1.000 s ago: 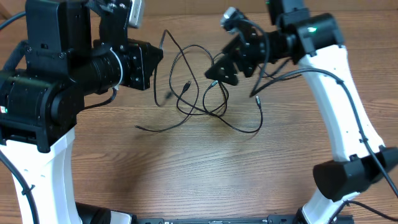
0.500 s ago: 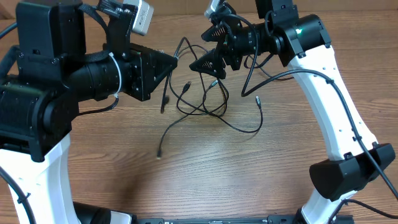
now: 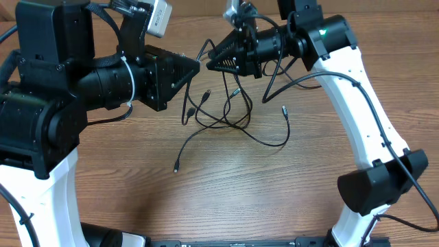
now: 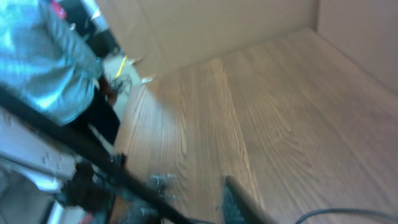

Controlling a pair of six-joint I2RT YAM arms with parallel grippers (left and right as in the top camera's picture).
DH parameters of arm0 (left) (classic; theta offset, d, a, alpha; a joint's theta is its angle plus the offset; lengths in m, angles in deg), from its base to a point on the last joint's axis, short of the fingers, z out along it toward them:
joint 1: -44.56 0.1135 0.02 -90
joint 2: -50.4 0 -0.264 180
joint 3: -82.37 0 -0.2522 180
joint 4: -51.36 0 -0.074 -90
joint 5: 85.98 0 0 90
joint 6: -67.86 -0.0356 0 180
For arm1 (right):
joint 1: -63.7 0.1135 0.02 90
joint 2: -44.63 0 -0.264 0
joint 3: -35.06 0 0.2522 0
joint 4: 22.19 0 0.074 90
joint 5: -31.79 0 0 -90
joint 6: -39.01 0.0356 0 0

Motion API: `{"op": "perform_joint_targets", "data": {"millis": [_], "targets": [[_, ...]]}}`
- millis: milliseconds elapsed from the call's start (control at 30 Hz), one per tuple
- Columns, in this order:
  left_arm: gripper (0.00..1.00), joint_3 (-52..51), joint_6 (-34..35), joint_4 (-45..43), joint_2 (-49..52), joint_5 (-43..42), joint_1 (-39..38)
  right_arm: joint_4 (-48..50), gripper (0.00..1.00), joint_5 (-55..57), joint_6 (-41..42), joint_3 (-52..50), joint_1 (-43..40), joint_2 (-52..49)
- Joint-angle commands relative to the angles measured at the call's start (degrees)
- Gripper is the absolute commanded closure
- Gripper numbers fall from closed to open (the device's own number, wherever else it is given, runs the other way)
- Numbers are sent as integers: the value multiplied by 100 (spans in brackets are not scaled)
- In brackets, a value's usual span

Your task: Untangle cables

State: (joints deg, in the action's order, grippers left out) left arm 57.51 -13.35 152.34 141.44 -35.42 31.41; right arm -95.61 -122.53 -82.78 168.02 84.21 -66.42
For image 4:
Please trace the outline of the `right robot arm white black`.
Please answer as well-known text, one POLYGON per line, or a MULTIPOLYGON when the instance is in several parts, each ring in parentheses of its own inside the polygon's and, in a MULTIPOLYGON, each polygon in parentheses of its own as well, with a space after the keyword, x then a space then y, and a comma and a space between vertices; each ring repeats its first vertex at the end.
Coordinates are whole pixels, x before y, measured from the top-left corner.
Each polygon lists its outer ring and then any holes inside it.
MULTIPOLYGON (((133 201, 121 223, 162 223, 167 219, 155 205, 140 197, 142 193, 131 193, 110 184, 108 176, 96 173, 89 162, 76 162, 73 156, 63 154, 3 109, 1 166, 10 166, 27 177, 39 190, 52 194, 61 205, 93 212, 89 223, 106 223, 117 195, 133 201)), ((225 177, 223 184, 223 223, 276 223, 254 204, 231 176, 225 177)), ((143 186, 161 202, 168 199, 164 176, 155 176, 143 186)))

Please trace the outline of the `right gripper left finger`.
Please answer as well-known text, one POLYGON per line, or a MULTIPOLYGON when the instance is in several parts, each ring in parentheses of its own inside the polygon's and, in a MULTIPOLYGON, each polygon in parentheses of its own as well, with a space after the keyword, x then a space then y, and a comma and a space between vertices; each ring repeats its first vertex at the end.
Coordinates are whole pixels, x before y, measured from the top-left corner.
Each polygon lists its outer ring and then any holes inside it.
POLYGON ((167 219, 172 223, 186 223, 187 218, 171 207, 166 201, 165 184, 160 177, 147 183, 127 172, 119 175, 119 196, 131 204, 130 215, 134 215, 136 223, 162 223, 167 219))

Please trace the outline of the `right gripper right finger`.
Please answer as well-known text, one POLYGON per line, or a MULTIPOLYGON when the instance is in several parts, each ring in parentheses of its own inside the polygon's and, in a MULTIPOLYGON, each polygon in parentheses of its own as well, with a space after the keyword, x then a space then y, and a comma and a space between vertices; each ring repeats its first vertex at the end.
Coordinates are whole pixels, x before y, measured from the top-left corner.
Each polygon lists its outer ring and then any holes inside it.
POLYGON ((225 224, 277 224, 235 178, 224 178, 222 213, 225 224))

